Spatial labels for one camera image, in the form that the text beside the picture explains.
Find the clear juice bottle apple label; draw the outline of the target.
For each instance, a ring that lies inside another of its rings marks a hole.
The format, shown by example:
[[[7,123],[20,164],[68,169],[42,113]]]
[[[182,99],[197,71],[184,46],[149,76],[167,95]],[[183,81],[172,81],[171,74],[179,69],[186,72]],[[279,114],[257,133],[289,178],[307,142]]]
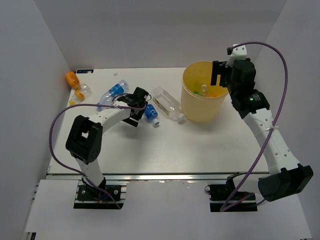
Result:
[[[158,86],[151,93],[153,103],[171,120],[182,122],[185,115],[180,103],[162,87]]]

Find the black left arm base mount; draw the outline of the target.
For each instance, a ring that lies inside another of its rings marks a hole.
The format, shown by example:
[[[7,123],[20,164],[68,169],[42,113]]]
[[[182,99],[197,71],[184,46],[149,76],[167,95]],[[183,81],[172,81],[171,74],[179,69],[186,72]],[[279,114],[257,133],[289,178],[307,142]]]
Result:
[[[79,181],[76,189],[73,208],[82,210],[120,210],[126,199],[127,184],[121,181],[111,181],[106,184],[105,190],[112,196],[86,186]]]

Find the clear unlabeled plastic bottle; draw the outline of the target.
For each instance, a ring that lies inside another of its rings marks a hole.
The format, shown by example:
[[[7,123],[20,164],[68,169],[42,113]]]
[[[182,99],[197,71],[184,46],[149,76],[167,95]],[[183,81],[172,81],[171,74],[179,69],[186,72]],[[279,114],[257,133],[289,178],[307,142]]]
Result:
[[[200,95],[205,98],[209,96],[209,90],[206,84],[200,87]]]

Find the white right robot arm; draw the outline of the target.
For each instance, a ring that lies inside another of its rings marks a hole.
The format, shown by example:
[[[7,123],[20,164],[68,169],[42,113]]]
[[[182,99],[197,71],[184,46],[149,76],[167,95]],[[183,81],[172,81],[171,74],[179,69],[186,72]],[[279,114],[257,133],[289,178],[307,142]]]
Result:
[[[268,202],[300,193],[314,175],[309,165],[303,166],[285,143],[270,104],[255,89],[256,69],[249,58],[213,61],[211,86],[227,88],[231,103],[252,131],[265,157],[269,176],[257,181],[258,192]]]

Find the clear bottle blue cap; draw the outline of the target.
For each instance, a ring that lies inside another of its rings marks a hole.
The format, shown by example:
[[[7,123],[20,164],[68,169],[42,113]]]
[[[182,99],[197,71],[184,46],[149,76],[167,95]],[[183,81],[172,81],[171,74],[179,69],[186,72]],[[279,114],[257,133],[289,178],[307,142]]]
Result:
[[[127,93],[129,90],[129,84],[125,80],[119,81],[112,88],[110,88],[99,100],[97,109],[102,111],[106,109],[102,105],[112,105],[113,99],[121,94]]]

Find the small clear bottle orange label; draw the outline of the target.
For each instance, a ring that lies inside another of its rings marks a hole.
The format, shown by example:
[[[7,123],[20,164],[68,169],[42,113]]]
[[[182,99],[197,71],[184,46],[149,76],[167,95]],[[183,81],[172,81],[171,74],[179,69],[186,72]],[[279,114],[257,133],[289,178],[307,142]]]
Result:
[[[79,89],[76,90],[69,100],[70,105],[76,105],[80,104],[82,101],[84,101],[86,98],[88,98],[91,95],[92,91],[89,88],[89,86],[85,83],[81,84]]]

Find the clear bottle blue square label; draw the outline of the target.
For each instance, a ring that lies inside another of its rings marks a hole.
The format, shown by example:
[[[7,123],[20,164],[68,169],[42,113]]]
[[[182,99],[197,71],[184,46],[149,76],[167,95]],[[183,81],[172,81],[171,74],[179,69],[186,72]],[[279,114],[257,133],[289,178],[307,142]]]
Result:
[[[144,116],[148,123],[157,127],[160,124],[158,113],[152,104],[148,104],[144,109]]]

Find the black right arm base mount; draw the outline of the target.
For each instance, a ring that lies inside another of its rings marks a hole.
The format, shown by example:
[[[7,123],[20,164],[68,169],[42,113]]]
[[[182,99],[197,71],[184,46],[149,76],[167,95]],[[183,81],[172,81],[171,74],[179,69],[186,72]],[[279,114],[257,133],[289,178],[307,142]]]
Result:
[[[233,183],[233,178],[244,175],[244,173],[236,173],[228,176],[226,183],[223,184],[209,184],[204,188],[204,192],[209,195],[209,206],[211,213],[220,212],[224,202],[228,199],[230,194],[235,189],[236,185]],[[253,194],[246,200],[226,210],[226,212],[257,212],[258,206],[256,196]]]

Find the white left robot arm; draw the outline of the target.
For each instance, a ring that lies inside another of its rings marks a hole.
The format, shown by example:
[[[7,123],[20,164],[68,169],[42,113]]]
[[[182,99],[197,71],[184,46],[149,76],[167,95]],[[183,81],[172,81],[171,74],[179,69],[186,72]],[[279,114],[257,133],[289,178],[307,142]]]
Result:
[[[83,180],[89,185],[88,193],[94,199],[99,200],[106,193],[106,179],[98,163],[104,133],[119,122],[137,127],[149,95],[146,90],[136,87],[133,93],[120,95],[111,105],[104,105],[104,110],[89,117],[78,115],[74,119],[65,147],[79,164]]]

